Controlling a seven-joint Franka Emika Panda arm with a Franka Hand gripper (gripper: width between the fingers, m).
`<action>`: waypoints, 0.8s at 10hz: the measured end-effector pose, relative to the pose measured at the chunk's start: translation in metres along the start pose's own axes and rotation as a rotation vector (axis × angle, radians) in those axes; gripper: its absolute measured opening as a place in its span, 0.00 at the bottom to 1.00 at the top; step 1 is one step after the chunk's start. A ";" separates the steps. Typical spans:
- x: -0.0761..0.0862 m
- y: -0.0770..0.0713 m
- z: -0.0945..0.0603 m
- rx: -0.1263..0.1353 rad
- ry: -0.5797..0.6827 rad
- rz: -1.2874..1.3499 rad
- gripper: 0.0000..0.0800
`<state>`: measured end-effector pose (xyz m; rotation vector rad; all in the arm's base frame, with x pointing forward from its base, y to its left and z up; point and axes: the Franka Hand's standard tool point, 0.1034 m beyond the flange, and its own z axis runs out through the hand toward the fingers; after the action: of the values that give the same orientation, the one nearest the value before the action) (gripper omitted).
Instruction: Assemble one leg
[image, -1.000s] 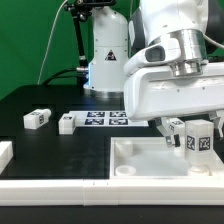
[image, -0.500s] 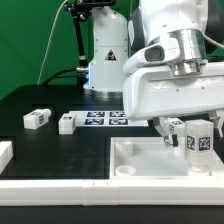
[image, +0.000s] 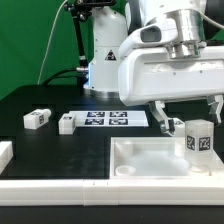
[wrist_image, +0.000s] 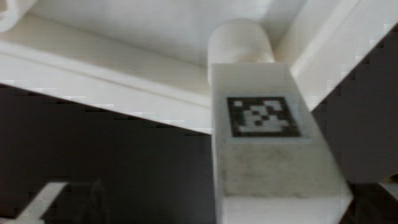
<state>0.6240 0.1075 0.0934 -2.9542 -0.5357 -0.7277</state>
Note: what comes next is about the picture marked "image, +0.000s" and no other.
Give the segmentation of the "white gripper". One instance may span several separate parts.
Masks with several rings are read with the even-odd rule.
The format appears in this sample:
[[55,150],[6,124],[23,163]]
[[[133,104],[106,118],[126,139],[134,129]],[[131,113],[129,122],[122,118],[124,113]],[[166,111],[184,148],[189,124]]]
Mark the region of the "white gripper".
[[173,135],[174,120],[164,102],[207,97],[209,118],[220,125],[224,105],[224,46],[203,46],[199,55],[173,56],[177,23],[165,18],[132,32],[119,48],[119,97],[126,105],[149,103],[163,134]]

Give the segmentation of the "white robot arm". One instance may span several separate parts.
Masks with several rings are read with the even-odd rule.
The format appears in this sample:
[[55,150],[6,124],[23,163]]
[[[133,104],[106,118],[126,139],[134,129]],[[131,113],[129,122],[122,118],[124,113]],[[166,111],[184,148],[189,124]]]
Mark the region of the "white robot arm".
[[147,104],[161,131],[175,132],[168,102],[205,99],[219,124],[224,98],[224,46],[206,43],[207,0],[127,0],[125,14],[93,11],[94,58],[87,94]]

